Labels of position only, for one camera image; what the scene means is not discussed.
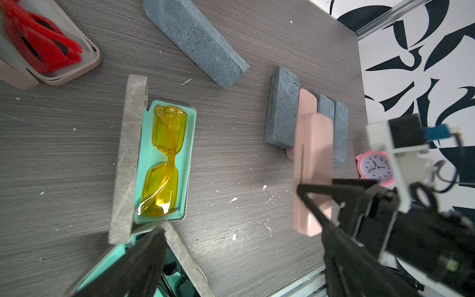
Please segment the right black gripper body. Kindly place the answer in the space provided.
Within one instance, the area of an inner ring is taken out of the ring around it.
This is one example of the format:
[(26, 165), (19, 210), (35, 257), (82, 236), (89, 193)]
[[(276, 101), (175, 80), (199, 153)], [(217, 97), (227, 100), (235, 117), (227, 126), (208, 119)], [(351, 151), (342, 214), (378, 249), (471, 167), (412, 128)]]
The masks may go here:
[(418, 296), (417, 288), (380, 264), (400, 206), (397, 193), (371, 179), (299, 184), (296, 192), (322, 225), (328, 296)]

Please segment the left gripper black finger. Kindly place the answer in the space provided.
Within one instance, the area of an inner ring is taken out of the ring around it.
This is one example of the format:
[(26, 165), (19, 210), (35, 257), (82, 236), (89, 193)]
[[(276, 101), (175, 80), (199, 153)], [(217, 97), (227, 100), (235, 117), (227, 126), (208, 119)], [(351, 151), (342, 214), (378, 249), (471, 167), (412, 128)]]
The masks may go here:
[(76, 297), (152, 297), (166, 259), (167, 242), (161, 227), (153, 229)]

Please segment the teal case black sunglasses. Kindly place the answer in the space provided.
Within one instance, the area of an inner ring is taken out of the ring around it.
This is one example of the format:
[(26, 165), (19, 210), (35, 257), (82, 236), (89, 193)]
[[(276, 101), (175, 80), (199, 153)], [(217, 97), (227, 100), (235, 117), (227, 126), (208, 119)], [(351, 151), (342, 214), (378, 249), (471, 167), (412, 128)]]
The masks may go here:
[(65, 292), (67, 297), (212, 297), (201, 268), (169, 221), (134, 230)]

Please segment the grey case black sunglasses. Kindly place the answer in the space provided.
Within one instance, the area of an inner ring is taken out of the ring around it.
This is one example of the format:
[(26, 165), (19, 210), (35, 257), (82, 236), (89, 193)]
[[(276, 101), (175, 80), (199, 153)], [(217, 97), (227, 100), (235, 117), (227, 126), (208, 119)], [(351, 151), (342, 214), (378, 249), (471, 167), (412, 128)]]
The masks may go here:
[(333, 128), (333, 161), (344, 164), (348, 155), (348, 108), (341, 102), (335, 102)]

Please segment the pink case purple glasses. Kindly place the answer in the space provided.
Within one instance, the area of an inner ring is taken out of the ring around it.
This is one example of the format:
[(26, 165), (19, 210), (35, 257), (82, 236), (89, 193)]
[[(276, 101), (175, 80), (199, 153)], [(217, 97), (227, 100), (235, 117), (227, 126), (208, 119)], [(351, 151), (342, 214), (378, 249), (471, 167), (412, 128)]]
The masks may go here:
[(293, 146), (292, 227), (312, 237), (322, 226), (299, 198), (299, 184), (331, 185), (333, 176), (333, 123), (320, 113), (308, 113), (297, 120)]

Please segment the pink case thin glasses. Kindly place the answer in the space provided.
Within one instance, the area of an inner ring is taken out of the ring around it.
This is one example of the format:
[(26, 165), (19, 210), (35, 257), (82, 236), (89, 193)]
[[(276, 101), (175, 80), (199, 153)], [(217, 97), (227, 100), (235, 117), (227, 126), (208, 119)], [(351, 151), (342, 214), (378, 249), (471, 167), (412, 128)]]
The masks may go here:
[(295, 128), (295, 146), (286, 149), (286, 156), (294, 160), (294, 150), (299, 148), (308, 138), (308, 116), (317, 112), (317, 99), (306, 89), (299, 90), (298, 117)]

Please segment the grey case white glasses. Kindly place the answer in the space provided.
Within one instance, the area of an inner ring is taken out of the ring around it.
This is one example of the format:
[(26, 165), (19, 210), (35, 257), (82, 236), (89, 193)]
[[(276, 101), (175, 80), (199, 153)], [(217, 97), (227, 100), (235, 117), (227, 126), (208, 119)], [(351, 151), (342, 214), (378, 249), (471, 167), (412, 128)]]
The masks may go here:
[(298, 76), (284, 67), (274, 71), (264, 132), (266, 143), (284, 149), (294, 146), (299, 91)]

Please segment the teal case yellow glasses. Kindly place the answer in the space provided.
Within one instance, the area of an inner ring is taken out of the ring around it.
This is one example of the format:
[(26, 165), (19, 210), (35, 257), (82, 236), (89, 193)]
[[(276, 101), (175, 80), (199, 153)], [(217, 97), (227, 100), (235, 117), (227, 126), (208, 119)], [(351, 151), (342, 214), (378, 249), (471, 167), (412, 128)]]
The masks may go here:
[[(108, 233), (111, 245), (130, 242), (134, 223), (157, 221), (148, 215), (139, 215), (137, 208), (149, 169), (166, 162), (166, 155), (152, 144), (153, 122), (157, 106), (171, 106), (167, 101), (148, 100), (148, 80), (144, 75), (131, 74), (127, 78), (126, 97), (119, 138), (118, 160), (113, 193), (113, 207)], [(175, 165), (178, 171), (178, 198), (175, 211), (162, 216), (163, 220), (178, 221), (186, 216), (192, 149), (197, 111), (180, 106), (188, 116), (182, 149)]]

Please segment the grey teal case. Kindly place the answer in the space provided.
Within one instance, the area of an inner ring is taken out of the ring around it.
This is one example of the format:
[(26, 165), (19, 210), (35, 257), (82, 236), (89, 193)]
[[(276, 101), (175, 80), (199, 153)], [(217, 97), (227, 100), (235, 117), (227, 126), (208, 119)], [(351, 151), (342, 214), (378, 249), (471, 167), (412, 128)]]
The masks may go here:
[(143, 10), (221, 88), (229, 89), (249, 69), (192, 1), (144, 1)]

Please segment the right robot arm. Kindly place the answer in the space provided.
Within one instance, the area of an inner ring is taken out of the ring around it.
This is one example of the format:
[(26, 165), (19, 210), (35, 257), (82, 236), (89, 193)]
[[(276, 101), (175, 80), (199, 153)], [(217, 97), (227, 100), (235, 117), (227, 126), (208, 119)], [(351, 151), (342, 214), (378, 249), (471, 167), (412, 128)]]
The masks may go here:
[(330, 297), (416, 297), (412, 282), (380, 264), (384, 252), (464, 297), (475, 294), (475, 228), (464, 216), (441, 214), (435, 196), (407, 213), (395, 190), (374, 179), (300, 184), (299, 198), (322, 225)]

